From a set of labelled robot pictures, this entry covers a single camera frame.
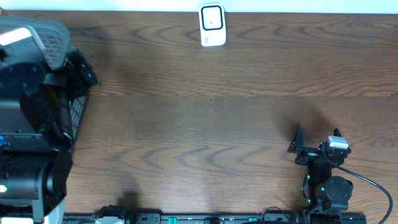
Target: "wooden tabletop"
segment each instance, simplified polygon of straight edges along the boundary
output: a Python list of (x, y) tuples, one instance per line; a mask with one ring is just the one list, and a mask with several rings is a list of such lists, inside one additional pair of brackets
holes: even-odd
[[(343, 167), (398, 198), (398, 16), (227, 13), (224, 46), (197, 13), (9, 11), (64, 23), (98, 75), (68, 178), (67, 212), (165, 213), (306, 205), (287, 154), (340, 128)], [(378, 222), (387, 197), (358, 178), (350, 212)], [(398, 222), (393, 211), (388, 223)]]

